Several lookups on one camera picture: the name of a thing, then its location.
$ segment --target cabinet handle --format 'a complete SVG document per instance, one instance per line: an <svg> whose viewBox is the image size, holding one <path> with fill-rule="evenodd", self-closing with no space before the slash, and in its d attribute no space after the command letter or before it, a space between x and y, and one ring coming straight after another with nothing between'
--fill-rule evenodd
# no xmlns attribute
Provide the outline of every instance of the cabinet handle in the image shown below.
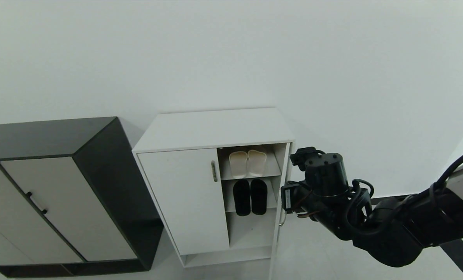
<svg viewBox="0 0 463 280"><path fill-rule="evenodd" d="M32 195L33 195L33 193L31 193L30 191L28 191L28 192L26 193L26 196L29 197L29 199L31 200L31 202L33 202L33 204L39 209L39 207L38 207L38 205L36 204L36 202L31 198ZM43 209L43 210L41 211L41 213L46 214L46 213L48 213L48 210L47 210L47 209Z"/></svg>
<svg viewBox="0 0 463 280"><path fill-rule="evenodd" d="M214 182L217 182L216 163L214 161L211 161L210 166L211 166L211 169L212 169L212 178L214 179Z"/></svg>
<svg viewBox="0 0 463 280"><path fill-rule="evenodd" d="M283 227L283 224L285 224L286 219L287 219L287 212L282 209L281 212L280 212L280 223L278 225L280 227Z"/></svg>

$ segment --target cabinet top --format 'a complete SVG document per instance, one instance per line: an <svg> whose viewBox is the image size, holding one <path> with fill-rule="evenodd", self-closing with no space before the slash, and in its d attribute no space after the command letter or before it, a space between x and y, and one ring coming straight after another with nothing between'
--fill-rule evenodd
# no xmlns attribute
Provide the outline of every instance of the cabinet top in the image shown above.
<svg viewBox="0 0 463 280"><path fill-rule="evenodd" d="M0 161L72 156L116 117L0 124Z"/></svg>
<svg viewBox="0 0 463 280"><path fill-rule="evenodd" d="M160 114L133 152L177 151L294 141L276 108Z"/></svg>

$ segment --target white slipper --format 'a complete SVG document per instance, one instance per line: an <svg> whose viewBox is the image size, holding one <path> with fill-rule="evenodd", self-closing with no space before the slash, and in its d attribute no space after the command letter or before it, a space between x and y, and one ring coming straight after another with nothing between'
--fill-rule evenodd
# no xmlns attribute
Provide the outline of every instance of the white slipper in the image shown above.
<svg viewBox="0 0 463 280"><path fill-rule="evenodd" d="M230 160L231 176L234 179L242 179L247 176L247 153L234 151L228 157Z"/></svg>
<svg viewBox="0 0 463 280"><path fill-rule="evenodd" d="M261 177L264 175L267 158L266 150L261 146L256 146L249 150L247 156L249 157L247 164L249 174L253 177Z"/></svg>

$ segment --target black slipper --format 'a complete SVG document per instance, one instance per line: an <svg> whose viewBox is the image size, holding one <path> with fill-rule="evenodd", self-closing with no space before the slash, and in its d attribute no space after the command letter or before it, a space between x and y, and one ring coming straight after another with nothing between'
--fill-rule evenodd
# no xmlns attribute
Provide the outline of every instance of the black slipper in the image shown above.
<svg viewBox="0 0 463 280"><path fill-rule="evenodd" d="M251 200L253 213L256 215L264 215L267 208L268 187L261 179L254 179L251 182Z"/></svg>
<svg viewBox="0 0 463 280"><path fill-rule="evenodd" d="M235 211L239 216L251 214L251 188L246 179L238 180L233 186L233 199Z"/></svg>

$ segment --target black handle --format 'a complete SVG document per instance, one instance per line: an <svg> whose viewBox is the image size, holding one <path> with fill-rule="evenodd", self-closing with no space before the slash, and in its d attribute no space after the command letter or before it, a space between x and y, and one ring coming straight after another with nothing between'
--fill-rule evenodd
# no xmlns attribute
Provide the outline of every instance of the black handle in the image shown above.
<svg viewBox="0 0 463 280"><path fill-rule="evenodd" d="M33 193L31 193L30 191L28 191L28 192L26 193L26 196L29 197L29 199L31 199L31 195L33 195ZM34 206L36 206L36 208L39 209L39 207L36 205L36 203L34 203L34 201L32 201L32 202L33 202ZM48 213L48 210L47 210L47 209L43 209L43 210L41 211L41 213L42 213L42 214L46 214L46 213Z"/></svg>

